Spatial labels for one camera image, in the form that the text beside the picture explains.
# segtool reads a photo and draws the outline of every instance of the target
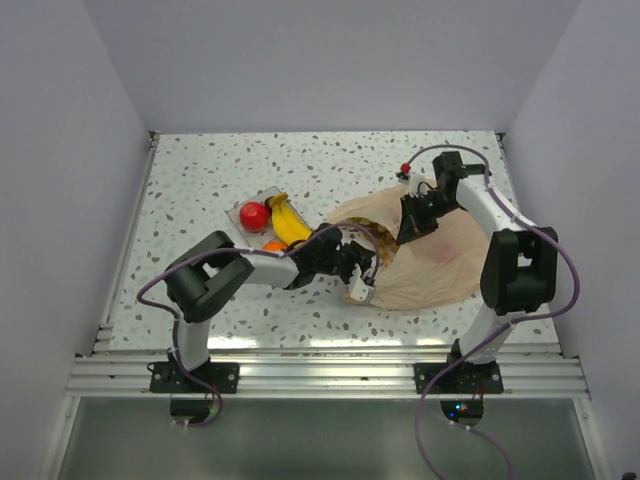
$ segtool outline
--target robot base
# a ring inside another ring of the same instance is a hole
[[[147,365],[151,372],[151,393],[208,393],[209,390],[197,385],[182,375],[175,360],[169,354],[169,361]],[[236,393],[240,378],[240,364],[233,362],[206,363],[190,372],[198,380],[213,385],[220,393]]]
[[[442,369],[457,361],[462,354],[456,340],[447,355],[446,363],[416,363],[413,365],[416,392],[421,394]],[[502,374],[496,362],[485,364],[463,363],[460,367],[443,376],[431,389],[429,394],[469,394],[503,393]]]

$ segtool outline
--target white wall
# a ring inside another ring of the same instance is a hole
[[[84,0],[149,128],[504,131],[579,0]]]
[[[506,137],[525,211],[578,264],[582,298],[556,325],[619,475],[640,473],[639,18],[637,0],[583,0]]]
[[[148,136],[80,0],[0,6],[0,478],[36,478]]]

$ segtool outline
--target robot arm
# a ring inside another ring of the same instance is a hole
[[[437,187],[429,188],[422,175],[402,171],[409,194],[402,198],[402,222],[398,243],[406,243],[432,233],[437,218],[462,208],[476,220],[490,239],[480,278],[484,305],[469,330],[454,345],[452,354],[465,355],[492,333],[523,312],[536,311],[553,299],[556,287],[557,251],[538,235],[519,226],[489,195],[484,183],[484,165],[465,165],[458,152],[444,152],[433,161]],[[533,222],[496,191],[507,209],[521,221]],[[554,240],[556,232],[540,228]],[[467,363],[489,365],[495,362],[509,330],[472,355]]]
[[[234,244],[224,232],[214,232],[168,268],[203,252],[232,248]],[[373,256],[372,251],[356,242],[343,244],[340,230],[331,229],[314,236],[305,248],[293,250],[291,256],[223,253],[171,274],[165,283],[169,299],[183,313],[177,346],[185,369],[207,369],[211,319],[242,285],[264,284],[292,290],[309,284],[316,274],[337,275],[348,285],[354,300],[366,302],[374,288],[363,272],[369,270]]]

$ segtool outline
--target terrazzo surface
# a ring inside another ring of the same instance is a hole
[[[167,348],[170,315],[139,305],[135,295],[214,230],[226,231],[241,244],[226,210],[277,186],[315,227],[340,202],[396,185],[400,164],[418,148],[439,143],[482,151],[494,183],[513,199],[498,143],[488,131],[161,135],[111,312],[109,349]],[[414,165],[428,176],[436,155],[425,154]],[[471,155],[462,155],[465,162],[474,162]],[[214,318],[209,348],[451,344],[469,327],[482,302],[474,294],[453,305],[398,312],[349,305],[343,293],[339,280],[322,275],[295,291],[245,285]],[[148,298],[167,301],[162,286]],[[557,341],[552,322],[544,320],[519,325],[507,343]]]

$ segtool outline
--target tan plastic bag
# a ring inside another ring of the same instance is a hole
[[[385,227],[394,238],[400,230],[400,198],[408,187],[398,185],[340,204],[329,222],[365,218]],[[467,212],[455,210],[438,219],[430,235],[401,245],[391,265],[376,278],[371,303],[387,310],[417,310],[464,300],[480,285],[488,241]]]

